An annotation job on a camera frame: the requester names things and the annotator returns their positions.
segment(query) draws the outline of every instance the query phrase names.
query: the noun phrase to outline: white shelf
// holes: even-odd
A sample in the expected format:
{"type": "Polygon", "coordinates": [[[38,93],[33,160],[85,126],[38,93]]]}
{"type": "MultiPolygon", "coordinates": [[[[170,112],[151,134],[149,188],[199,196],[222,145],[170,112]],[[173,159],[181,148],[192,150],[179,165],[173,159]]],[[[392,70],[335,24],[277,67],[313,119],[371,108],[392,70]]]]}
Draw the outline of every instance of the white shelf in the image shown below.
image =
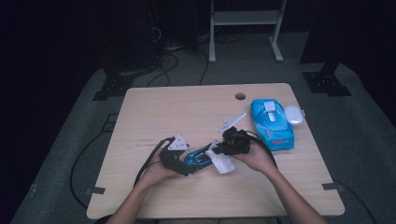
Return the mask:
{"type": "Polygon", "coordinates": [[[276,24],[278,10],[215,12],[214,25],[276,24]]]}

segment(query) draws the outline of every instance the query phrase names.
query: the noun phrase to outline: wooden table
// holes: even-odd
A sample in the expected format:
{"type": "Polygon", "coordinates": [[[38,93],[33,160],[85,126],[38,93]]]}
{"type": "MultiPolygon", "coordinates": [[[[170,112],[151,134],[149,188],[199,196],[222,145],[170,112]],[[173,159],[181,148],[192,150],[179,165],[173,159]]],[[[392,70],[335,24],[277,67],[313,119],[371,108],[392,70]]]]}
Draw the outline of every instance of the wooden table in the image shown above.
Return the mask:
{"type": "MultiPolygon", "coordinates": [[[[249,114],[253,99],[273,98],[298,105],[288,84],[139,88],[127,91],[87,211],[89,218],[113,214],[131,191],[152,149],[164,138],[183,134],[190,149],[221,140],[225,119],[247,112],[235,127],[255,131],[249,114]],[[244,93],[245,100],[235,99],[244,93]]],[[[323,216],[345,211],[306,121],[294,126],[295,149],[274,152],[279,170],[323,216]]],[[[279,217],[286,212],[265,176],[233,160],[235,170],[220,175],[211,165],[187,177],[167,179],[152,188],[138,217],[279,217]]]]}

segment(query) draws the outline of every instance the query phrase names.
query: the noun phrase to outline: blue package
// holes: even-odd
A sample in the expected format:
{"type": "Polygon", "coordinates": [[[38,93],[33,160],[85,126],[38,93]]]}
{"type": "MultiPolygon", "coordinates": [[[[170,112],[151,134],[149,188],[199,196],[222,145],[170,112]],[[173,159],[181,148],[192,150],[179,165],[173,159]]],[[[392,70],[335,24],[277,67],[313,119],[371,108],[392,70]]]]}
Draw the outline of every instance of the blue package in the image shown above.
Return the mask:
{"type": "Polygon", "coordinates": [[[257,134],[270,150],[294,148],[294,134],[282,105],[274,99],[255,99],[250,113],[257,134]]]}

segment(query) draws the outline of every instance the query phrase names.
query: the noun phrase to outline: gray carpet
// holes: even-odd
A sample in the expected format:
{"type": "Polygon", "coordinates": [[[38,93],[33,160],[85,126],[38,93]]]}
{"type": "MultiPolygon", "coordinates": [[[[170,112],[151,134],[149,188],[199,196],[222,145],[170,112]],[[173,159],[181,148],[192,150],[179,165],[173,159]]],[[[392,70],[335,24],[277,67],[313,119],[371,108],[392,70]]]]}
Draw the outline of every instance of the gray carpet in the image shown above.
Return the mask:
{"type": "MultiPolygon", "coordinates": [[[[346,211],[340,217],[326,217],[329,223],[373,223],[353,193],[366,204],[377,223],[395,223],[395,128],[363,88],[359,77],[343,65],[335,74],[352,96],[311,93],[302,72],[318,71],[322,64],[299,64],[306,38],[306,33],[279,35],[283,63],[276,63],[268,34],[245,35],[242,41],[217,45],[217,62],[208,66],[202,85],[289,83],[305,111],[306,121],[330,174],[345,184],[340,188],[340,195],[346,211]]],[[[200,45],[200,49],[207,55],[207,44],[200,45]]],[[[198,85],[205,71],[203,53],[183,49],[172,54],[178,57],[178,65],[168,73],[171,85],[198,85]]],[[[164,69],[174,64],[174,58],[163,58],[164,69]]],[[[158,69],[136,78],[134,87],[145,88],[161,72],[158,69]]],[[[73,198],[69,183],[70,172],[80,152],[101,132],[107,115],[120,111],[122,97],[92,101],[105,79],[103,70],[92,75],[41,167],[35,194],[27,195],[12,223],[94,222],[73,198]]],[[[162,76],[151,86],[167,85],[166,76],[162,76]]],[[[85,204],[89,203],[89,191],[95,184],[110,137],[111,133],[101,134],[76,164],[73,187],[85,204]]],[[[284,217],[281,221],[289,223],[284,217]]]]}

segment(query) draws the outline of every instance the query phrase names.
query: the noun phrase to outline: hole in table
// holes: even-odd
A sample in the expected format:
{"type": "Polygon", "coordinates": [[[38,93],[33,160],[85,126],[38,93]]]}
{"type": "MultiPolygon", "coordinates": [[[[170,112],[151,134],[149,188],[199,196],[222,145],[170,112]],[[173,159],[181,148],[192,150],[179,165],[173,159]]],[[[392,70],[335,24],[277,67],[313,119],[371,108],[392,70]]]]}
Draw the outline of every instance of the hole in table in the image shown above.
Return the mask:
{"type": "Polygon", "coordinates": [[[246,98],[247,98],[246,95],[244,93],[242,93],[242,92],[238,92],[235,95],[235,99],[240,100],[240,101],[245,100],[246,98]]]}

